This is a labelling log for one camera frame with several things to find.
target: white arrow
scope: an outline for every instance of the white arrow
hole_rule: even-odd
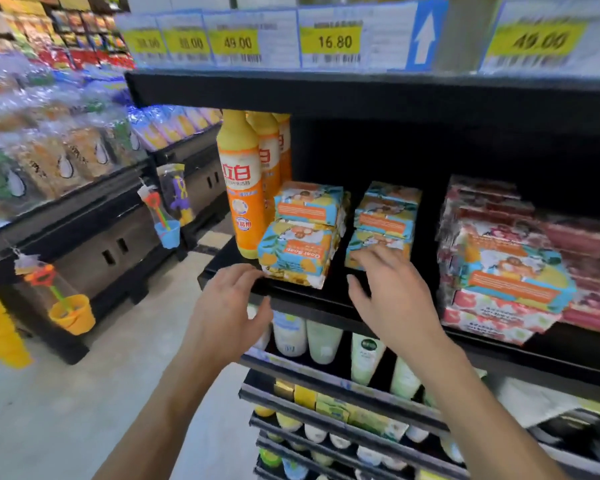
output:
[[[436,41],[436,28],[433,25],[433,13],[430,13],[427,19],[422,24],[418,35],[416,36],[416,42],[418,42],[418,48],[416,50],[415,64],[425,64],[427,57],[429,56],[429,48],[431,44]]]

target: orange bottle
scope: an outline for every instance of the orange bottle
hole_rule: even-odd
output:
[[[247,121],[258,135],[267,225],[276,217],[273,201],[280,190],[280,143],[278,122],[270,112],[249,111]]]
[[[273,113],[273,117],[278,122],[278,131],[280,133],[280,181],[284,184],[291,177],[291,115]]]
[[[257,259],[258,244],[267,229],[258,135],[244,111],[223,110],[224,122],[216,142],[231,206],[235,240],[240,254]]]

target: left hand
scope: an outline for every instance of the left hand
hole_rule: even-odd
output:
[[[251,288],[262,276],[262,271],[250,264],[218,271],[196,302],[179,353],[202,353],[218,372],[237,362],[273,320],[269,297],[262,300],[253,320],[247,315]]]

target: tiled floor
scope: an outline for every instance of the tiled floor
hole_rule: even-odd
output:
[[[222,246],[222,234],[205,237]],[[35,340],[36,363],[0,364],[0,480],[89,480],[135,419],[176,352],[193,304],[196,277],[211,256],[190,253],[152,278],[139,305],[122,305],[98,325],[91,352],[66,366]],[[174,480],[251,480],[257,430],[237,393],[247,369],[218,377],[189,428]]]

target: forearm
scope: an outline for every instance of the forearm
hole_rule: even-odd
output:
[[[440,340],[419,374],[432,393],[472,478],[566,479],[558,465],[513,419],[451,340]]]
[[[178,352],[140,414],[93,480],[168,480],[217,367]]]

